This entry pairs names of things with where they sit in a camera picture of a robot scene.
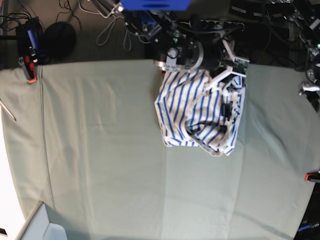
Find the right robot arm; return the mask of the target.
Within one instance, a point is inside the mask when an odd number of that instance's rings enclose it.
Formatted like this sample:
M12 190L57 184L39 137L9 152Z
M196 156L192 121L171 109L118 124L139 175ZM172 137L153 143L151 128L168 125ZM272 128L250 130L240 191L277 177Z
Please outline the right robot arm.
M235 21L188 21L175 11L186 10L187 0L93 0L105 19L122 17L130 34L144 39L154 51L153 63L167 73L194 73L204 70L220 81L247 76L249 60L235 55L229 39L244 25Z

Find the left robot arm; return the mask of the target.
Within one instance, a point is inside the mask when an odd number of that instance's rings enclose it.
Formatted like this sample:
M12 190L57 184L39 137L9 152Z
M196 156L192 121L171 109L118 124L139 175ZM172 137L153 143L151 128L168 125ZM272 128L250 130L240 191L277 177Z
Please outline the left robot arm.
M301 83L299 95L304 96L313 109L320 112L320 14L309 0L264 0L261 4L261 14L264 24L281 42L293 46L293 40L285 40L273 28L267 16L267 4L285 5L283 17L294 23L299 38L306 48L304 74L306 80Z

